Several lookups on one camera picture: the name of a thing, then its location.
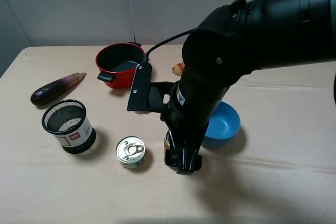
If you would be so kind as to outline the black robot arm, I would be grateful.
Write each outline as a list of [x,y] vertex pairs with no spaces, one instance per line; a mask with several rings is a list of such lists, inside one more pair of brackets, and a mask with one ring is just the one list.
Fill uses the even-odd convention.
[[242,76],[335,60],[335,0],[233,0],[189,34],[182,58],[163,116],[171,135],[165,164],[189,175],[202,166],[209,118]]

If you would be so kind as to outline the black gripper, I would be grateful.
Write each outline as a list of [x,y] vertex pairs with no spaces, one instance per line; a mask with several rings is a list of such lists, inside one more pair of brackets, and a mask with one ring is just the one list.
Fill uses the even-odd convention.
[[208,122],[229,85],[219,80],[181,77],[177,82],[163,82],[162,90],[170,96],[162,120],[170,130],[170,150],[164,161],[177,174],[192,174],[202,167],[198,154]]

